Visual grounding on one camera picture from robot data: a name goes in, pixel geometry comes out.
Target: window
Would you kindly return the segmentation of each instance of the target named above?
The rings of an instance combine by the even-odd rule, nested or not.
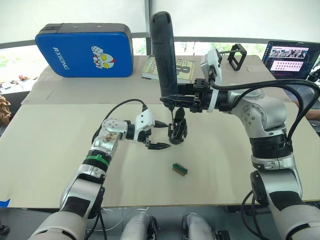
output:
[[[134,55],[147,54],[145,38],[133,38],[132,45]],[[35,79],[47,66],[36,45],[0,49],[0,83],[18,80],[20,75]]]
[[[218,51],[229,51],[235,43],[230,42],[175,42],[176,55],[206,55],[213,48]],[[248,55],[258,55],[262,59],[267,44],[241,43]]]

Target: green book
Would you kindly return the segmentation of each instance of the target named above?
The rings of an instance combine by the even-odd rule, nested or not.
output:
[[[178,84],[189,84],[195,72],[195,61],[176,58],[176,79]],[[150,56],[142,69],[142,77],[145,79],[159,80],[157,63],[154,56]]]

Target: floor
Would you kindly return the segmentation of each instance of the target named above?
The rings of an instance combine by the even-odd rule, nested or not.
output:
[[[106,229],[110,229],[121,221],[115,228],[107,231],[108,240],[119,240],[121,232],[130,218],[147,208],[128,207],[128,208],[104,208],[102,216]],[[258,240],[244,226],[239,212],[227,213],[223,206],[167,206],[150,207],[146,210],[147,214],[156,217],[158,226],[158,240],[180,240],[181,239],[181,220],[184,214],[198,213],[212,228],[212,231],[228,230],[231,240]],[[10,233],[1,236],[0,240],[26,240],[36,230],[40,223],[50,214],[41,211],[24,210],[17,208],[0,208],[0,220],[2,224],[9,225]],[[253,226],[250,216],[246,216],[248,223]],[[272,216],[270,213],[258,215],[258,222],[261,230],[268,239],[281,240]],[[90,229],[94,224],[94,219],[87,223]],[[103,233],[95,231],[90,240],[103,240]]]

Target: green band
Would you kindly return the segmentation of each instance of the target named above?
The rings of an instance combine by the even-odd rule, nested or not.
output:
[[[177,163],[173,164],[172,167],[174,169],[177,169],[177,170],[181,171],[184,174],[187,174],[187,172],[188,172],[188,170],[186,168],[184,168],[183,166],[181,166],[181,165],[179,165]]]
[[[89,160],[89,159],[93,159],[93,160],[97,160],[97,161],[100,161],[102,163],[104,163],[105,165],[107,165],[107,167],[109,167],[109,162],[106,161],[101,154],[98,154],[98,155],[95,155],[95,156],[86,156],[85,158],[86,160]]]

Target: wire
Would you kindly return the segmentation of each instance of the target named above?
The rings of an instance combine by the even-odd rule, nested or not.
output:
[[[107,239],[106,228],[105,228],[105,223],[104,223],[104,218],[102,217],[101,211],[98,214],[99,214],[99,218],[100,218],[100,222],[101,222],[101,227],[102,227],[102,231],[103,231],[104,240],[108,240]]]
[[[113,112],[114,110],[116,110],[118,107],[120,107],[120,106],[123,105],[123,104],[129,103],[129,102],[139,102],[139,103],[142,103],[142,108],[146,108],[146,107],[147,107],[147,105],[146,105],[142,100],[140,100],[140,99],[136,99],[136,98],[128,99],[128,100],[125,100],[125,101],[119,103],[119,104],[116,105],[114,108],[112,108],[112,109],[109,111],[109,113],[105,116],[105,118],[103,119],[103,121],[106,120],[107,118],[109,118],[109,116],[112,114],[112,112]],[[94,133],[94,135],[93,135],[93,137],[92,137],[92,140],[91,140],[91,144],[94,143],[96,137],[99,135],[99,132],[100,132],[100,130],[101,130],[101,125],[102,125],[102,123],[100,124],[99,128],[95,131],[95,133]]]
[[[281,89],[286,89],[286,90],[288,90],[289,92],[291,92],[296,98],[297,98],[297,100],[298,100],[298,103],[299,103],[299,111],[298,111],[298,114],[297,115],[299,115],[301,112],[302,112],[302,110],[304,109],[304,101],[303,101],[303,99],[302,99],[302,97],[301,97],[301,95],[299,94],[299,92],[297,92],[294,88],[292,88],[292,87],[290,87],[290,86],[286,86],[286,85],[278,85],[277,86],[278,88],[281,88]],[[254,91],[254,90],[257,90],[257,89],[260,89],[261,87],[253,87],[253,88],[250,88],[250,89],[248,89],[247,91],[245,91],[245,92],[243,92],[235,101],[234,101],[234,103],[233,103],[233,105],[232,105],[232,108],[234,109],[237,105],[238,105],[238,103],[240,102],[240,100],[244,97],[244,96],[246,96],[248,93],[250,93],[250,92],[252,92],[252,91]]]
[[[94,232],[94,230],[96,229],[96,226],[98,224],[98,220],[99,220],[99,215],[96,216],[95,218],[95,222],[93,227],[91,228],[90,232],[85,236],[84,240],[88,240],[90,238],[90,236],[92,235],[92,233]]]
[[[259,227],[259,224],[258,224],[258,220],[257,220],[257,214],[256,214],[256,210],[255,210],[255,197],[252,196],[252,201],[251,201],[251,214],[252,214],[252,217],[253,217],[253,222],[254,222],[254,225],[255,225],[255,228],[256,228],[256,231],[259,235],[259,238],[261,240],[268,240],[268,238],[264,237],[264,235],[262,234],[262,231]]]
[[[110,230],[116,228],[120,223],[123,222],[123,220],[124,220],[129,214],[133,213],[134,211],[136,211],[136,210],[144,211],[144,212],[140,212],[140,214],[142,214],[142,213],[145,213],[148,209],[149,209],[149,207],[147,207],[146,209],[137,208],[137,209],[135,209],[135,210],[132,210],[132,211],[128,212],[126,215],[124,215],[124,217],[123,217],[117,224],[115,224],[113,227],[110,227],[110,228],[108,228],[108,229],[105,229],[105,231],[110,231]],[[100,229],[94,229],[94,231],[96,231],[96,232],[102,232],[103,229],[102,229],[102,230],[100,230]]]
[[[243,89],[251,89],[251,88],[267,88],[267,87],[279,87],[284,85],[304,85],[312,88],[314,90],[314,95],[309,102],[309,104],[301,111],[301,113],[297,116],[294,123],[292,124],[290,131],[287,135],[287,142],[290,143],[292,139],[292,135],[297,128],[297,125],[301,121],[301,119],[307,114],[307,112],[311,109],[311,107],[317,101],[320,95],[320,88],[313,82],[304,80],[304,79],[278,79],[273,81],[262,81],[262,82],[255,82],[255,83],[247,83],[247,84],[240,84],[240,85],[231,85],[231,86],[220,86],[216,85],[212,79],[210,79],[210,85],[220,91],[232,91],[232,90],[243,90]]]
[[[171,119],[172,119],[172,125],[175,125],[175,120],[174,120],[174,110],[172,108],[170,108],[170,112],[171,112]]]
[[[108,208],[102,208],[103,210],[105,210],[105,211],[110,211],[110,212],[113,212],[113,210],[111,210],[111,209],[108,209]]]
[[[248,198],[252,195],[253,191],[251,190],[243,199],[242,204],[241,204],[241,218],[242,218],[242,222],[244,224],[244,226],[254,235],[256,235],[257,237],[259,237],[259,234],[254,231],[247,223],[246,221],[246,217],[245,217],[245,204],[246,201],[248,200]]]

